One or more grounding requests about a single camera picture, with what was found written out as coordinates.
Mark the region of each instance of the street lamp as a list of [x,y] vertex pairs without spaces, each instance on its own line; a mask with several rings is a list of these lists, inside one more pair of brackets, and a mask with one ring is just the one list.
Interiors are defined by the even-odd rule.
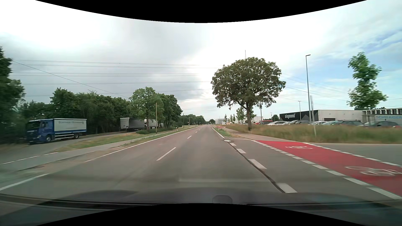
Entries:
[[299,102],[299,114],[300,114],[300,120],[302,119],[302,109],[300,108],[300,102],[301,101],[298,101]]
[[307,57],[310,56],[311,54],[306,55],[306,74],[307,74],[307,95],[308,95],[308,121],[311,124],[311,108],[310,108],[310,89],[308,87],[308,69],[307,69]]

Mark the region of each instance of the red bike lane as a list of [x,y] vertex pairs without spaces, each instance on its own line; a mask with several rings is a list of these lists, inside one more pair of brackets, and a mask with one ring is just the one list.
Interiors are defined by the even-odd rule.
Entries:
[[402,196],[401,167],[300,142],[258,142]]

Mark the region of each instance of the cloudy sky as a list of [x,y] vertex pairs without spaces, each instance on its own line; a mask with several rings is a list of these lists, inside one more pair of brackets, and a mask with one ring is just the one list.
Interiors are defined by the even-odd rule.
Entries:
[[352,109],[347,91],[357,81],[347,64],[364,51],[383,68],[377,84],[389,100],[379,107],[402,107],[400,12],[400,0],[367,0],[260,21],[186,24],[14,0],[2,3],[0,45],[7,57],[24,64],[13,64],[11,77],[25,85],[27,101],[48,103],[57,87],[127,98],[150,86],[174,94],[184,114],[217,119],[238,106],[216,107],[211,77],[244,58],[246,50],[247,57],[276,62],[287,82],[277,103],[262,109],[263,117],[299,111],[298,101],[308,110],[307,54],[314,109]]

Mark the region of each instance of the building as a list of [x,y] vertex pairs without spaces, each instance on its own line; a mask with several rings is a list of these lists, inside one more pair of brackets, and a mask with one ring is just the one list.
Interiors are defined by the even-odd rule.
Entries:
[[363,122],[368,121],[394,121],[402,125],[402,107],[372,109],[363,112]]
[[[357,120],[362,121],[363,112],[360,110],[314,110],[312,121]],[[309,120],[309,111],[279,114],[280,121]]]
[[225,119],[216,119],[215,120],[215,124],[218,124],[218,125],[225,125],[225,124],[229,124],[230,122],[230,119],[226,119],[226,122],[225,122]]

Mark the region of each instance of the asphalt road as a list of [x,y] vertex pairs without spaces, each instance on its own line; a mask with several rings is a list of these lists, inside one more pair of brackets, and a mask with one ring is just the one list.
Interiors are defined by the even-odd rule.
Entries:
[[89,136],[82,136],[78,139],[71,139],[71,140],[58,140],[58,141],[52,141],[50,143],[41,143],[41,144],[35,144],[35,145],[29,145],[29,144],[21,144],[21,145],[15,145],[15,146],[10,146],[10,148],[3,148],[3,150],[0,151],[0,163],[4,162],[11,162],[15,161],[18,159],[23,159],[23,158],[29,158],[32,156],[37,156],[37,155],[42,155],[42,154],[48,154],[53,152],[56,149],[59,149],[61,147],[74,144],[77,142],[81,142],[84,140],[90,140],[98,137],[103,137],[103,136],[113,136],[116,134],[119,134],[121,132],[113,132],[110,134],[105,134],[101,136],[94,136],[94,135],[89,135]]
[[402,175],[397,172],[402,170],[379,159],[315,144],[229,140],[204,125],[3,187],[0,192],[60,198],[99,190],[235,187],[321,192],[372,201],[401,199]]

